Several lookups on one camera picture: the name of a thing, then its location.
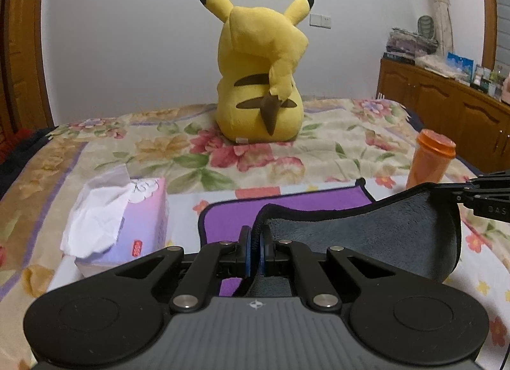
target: pikachu plush toy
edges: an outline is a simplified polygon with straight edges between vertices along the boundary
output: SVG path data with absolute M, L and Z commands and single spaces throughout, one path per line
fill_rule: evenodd
M 303 103 L 292 75 L 308 46 L 296 25 L 314 0 L 294 0 L 284 14 L 266 7 L 234 7 L 230 0 L 200 1 L 224 23 L 216 111 L 223 135 L 236 143 L 295 138 Z

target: wooden cabinet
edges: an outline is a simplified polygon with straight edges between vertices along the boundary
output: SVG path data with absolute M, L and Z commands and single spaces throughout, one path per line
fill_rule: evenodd
M 385 66 L 379 74 L 379 92 L 386 98 L 391 96 L 393 101 L 397 101 L 405 107 L 410 107 L 412 96 L 411 89 L 414 86 L 414 73 L 406 69 L 396 69 L 392 66 Z
M 510 169 L 510 107 L 422 68 L 381 61 L 378 92 L 416 112 L 484 172 Z
M 448 84 L 440 79 L 417 75 L 412 94 L 416 98 L 414 111 L 425 126 L 451 138 L 455 129 L 448 114 L 451 113 L 455 98 Z
M 453 113 L 457 153 L 484 172 L 498 170 L 505 148 L 500 142 L 510 117 L 471 95 L 462 95 L 458 101 L 457 112 Z

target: cabinet door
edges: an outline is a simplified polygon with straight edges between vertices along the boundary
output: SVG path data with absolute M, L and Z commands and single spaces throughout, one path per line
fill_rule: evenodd
M 496 155 L 496 164 L 491 171 L 510 170 L 510 123 L 506 130 L 501 132 L 494 154 Z
M 425 128 L 455 141 L 456 124 L 452 121 L 451 112 L 458 94 L 447 81 L 432 76 L 417 75 L 413 88 L 416 113 L 425 124 Z
M 412 76 L 411 73 L 400 68 L 398 63 L 389 66 L 383 65 L 379 75 L 378 91 L 384 95 L 384 98 L 397 101 L 408 107 Z
M 462 95 L 459 102 L 459 108 L 451 115 L 462 139 L 457 142 L 457 154 L 485 173 L 497 171 L 506 154 L 503 138 L 510 117 L 469 94 Z

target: tissue box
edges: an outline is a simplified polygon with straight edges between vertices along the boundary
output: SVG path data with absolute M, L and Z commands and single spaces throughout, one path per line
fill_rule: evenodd
M 76 259 L 84 277 L 109 270 L 165 246 L 167 214 L 165 179 L 132 180 L 116 244 L 101 254 Z

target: purple mat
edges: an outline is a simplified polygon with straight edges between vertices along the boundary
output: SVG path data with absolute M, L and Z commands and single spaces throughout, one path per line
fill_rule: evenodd
M 372 202 L 373 197 L 365 189 L 365 179 L 358 179 L 352 187 L 230 200 L 207 206 L 200 214 L 198 232 L 202 245 L 220 240 L 237 241 L 241 227 L 251 227 L 261 208 L 271 203 L 289 209 L 315 211 L 353 209 Z M 220 295 L 232 296 L 239 283 L 240 278 L 223 280 Z

